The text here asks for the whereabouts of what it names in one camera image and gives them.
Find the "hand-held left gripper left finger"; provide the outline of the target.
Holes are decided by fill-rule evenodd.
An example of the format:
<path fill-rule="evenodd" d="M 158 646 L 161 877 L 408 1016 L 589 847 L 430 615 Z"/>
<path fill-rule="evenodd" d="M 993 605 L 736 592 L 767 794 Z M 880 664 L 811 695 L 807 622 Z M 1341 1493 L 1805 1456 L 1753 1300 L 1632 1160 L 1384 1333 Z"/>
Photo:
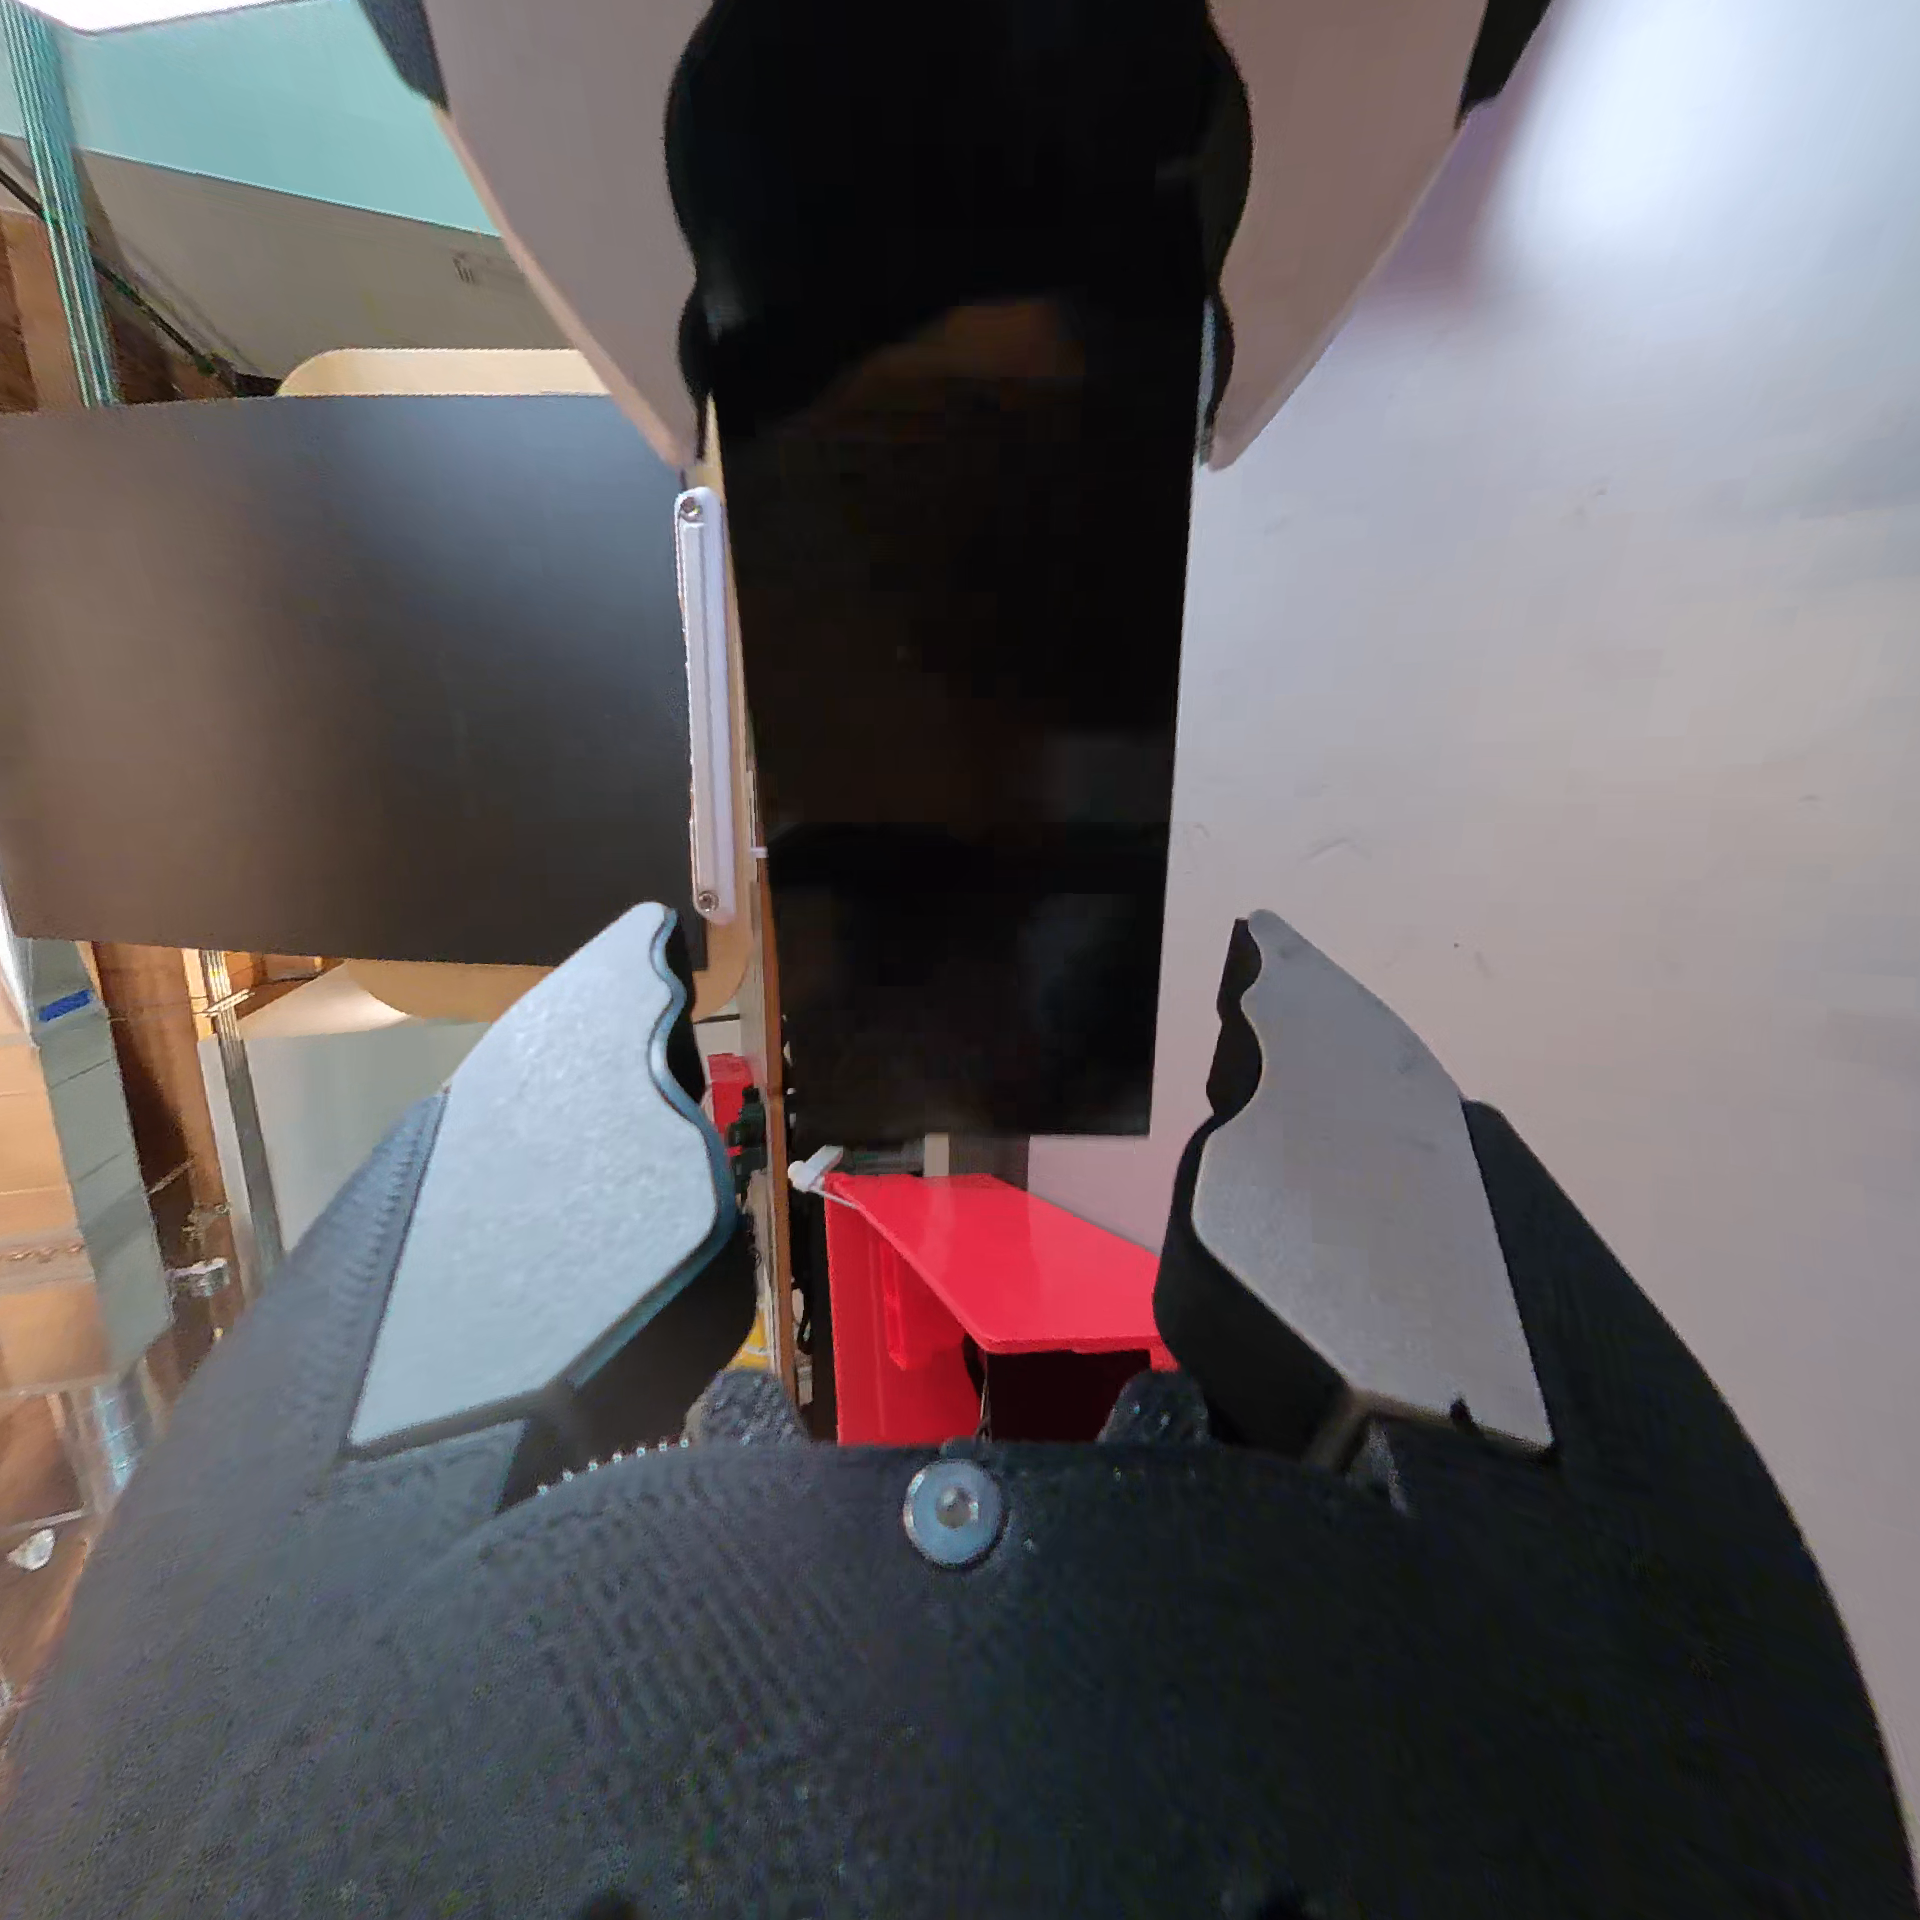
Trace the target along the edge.
<path fill-rule="evenodd" d="M 344 1461 L 503 1428 L 525 1484 L 690 1446 L 756 1304 L 677 913 L 638 902 L 472 1047 L 369 1202 Z"/>

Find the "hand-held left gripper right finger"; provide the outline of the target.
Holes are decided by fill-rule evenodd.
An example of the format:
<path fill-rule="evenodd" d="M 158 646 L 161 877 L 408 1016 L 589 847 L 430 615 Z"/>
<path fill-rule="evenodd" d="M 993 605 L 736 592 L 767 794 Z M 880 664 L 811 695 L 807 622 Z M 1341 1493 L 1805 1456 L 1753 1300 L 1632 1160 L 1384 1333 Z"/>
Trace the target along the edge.
<path fill-rule="evenodd" d="M 1452 1072 L 1273 911 L 1232 926 L 1152 1314 L 1235 1443 L 1344 1465 L 1384 1420 L 1553 1446 Z"/>

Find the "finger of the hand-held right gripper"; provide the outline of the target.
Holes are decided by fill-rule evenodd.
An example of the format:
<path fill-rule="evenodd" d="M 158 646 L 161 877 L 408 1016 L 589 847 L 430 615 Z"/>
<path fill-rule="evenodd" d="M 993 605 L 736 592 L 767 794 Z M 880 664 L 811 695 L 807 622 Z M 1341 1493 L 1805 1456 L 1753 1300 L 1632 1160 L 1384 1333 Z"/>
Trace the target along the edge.
<path fill-rule="evenodd" d="M 702 408 L 680 337 L 696 286 L 666 101 L 710 2 L 424 2 L 442 131 L 570 344 L 671 467 Z"/>
<path fill-rule="evenodd" d="M 1251 170 L 1219 271 L 1232 366 L 1209 467 L 1310 373 L 1458 135 L 1482 2 L 1212 2 L 1251 112 Z"/>

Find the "red plastic bin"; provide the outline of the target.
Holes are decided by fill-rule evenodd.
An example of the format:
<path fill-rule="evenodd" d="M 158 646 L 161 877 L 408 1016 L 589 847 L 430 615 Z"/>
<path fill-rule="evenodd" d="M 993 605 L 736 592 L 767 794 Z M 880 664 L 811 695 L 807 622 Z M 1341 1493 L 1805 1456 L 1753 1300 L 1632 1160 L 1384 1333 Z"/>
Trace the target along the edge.
<path fill-rule="evenodd" d="M 1172 1368 L 1157 1257 L 990 1174 L 823 1179 L 835 1439 L 1081 1443 Z"/>

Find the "black plate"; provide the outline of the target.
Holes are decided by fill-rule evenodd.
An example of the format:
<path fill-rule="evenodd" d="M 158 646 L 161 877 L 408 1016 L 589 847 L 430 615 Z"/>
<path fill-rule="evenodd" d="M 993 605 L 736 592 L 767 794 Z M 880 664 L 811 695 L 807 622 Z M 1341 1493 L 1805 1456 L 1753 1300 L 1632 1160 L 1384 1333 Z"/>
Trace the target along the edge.
<path fill-rule="evenodd" d="M 813 1140 L 1152 1107 L 1204 2 L 714 2 L 669 86 Z"/>

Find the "white studio light panel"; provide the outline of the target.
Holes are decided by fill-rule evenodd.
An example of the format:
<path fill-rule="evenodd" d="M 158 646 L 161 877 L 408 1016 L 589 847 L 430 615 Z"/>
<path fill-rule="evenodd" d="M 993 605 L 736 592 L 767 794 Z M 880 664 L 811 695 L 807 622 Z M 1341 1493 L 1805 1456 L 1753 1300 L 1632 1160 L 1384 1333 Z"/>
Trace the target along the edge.
<path fill-rule="evenodd" d="M 479 231 L 80 155 L 98 250 L 199 348 L 286 374 L 331 348 L 563 348 Z"/>

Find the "black panel with wooden frame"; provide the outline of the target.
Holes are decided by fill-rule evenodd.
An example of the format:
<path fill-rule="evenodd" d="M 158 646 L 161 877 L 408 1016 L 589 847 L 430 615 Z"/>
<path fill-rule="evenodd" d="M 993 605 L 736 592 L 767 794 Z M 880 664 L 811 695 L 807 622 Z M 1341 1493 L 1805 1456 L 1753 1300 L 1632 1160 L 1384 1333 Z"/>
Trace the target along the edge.
<path fill-rule="evenodd" d="M 550 968 L 688 880 L 680 475 L 566 348 L 3 419 L 26 937 Z"/>

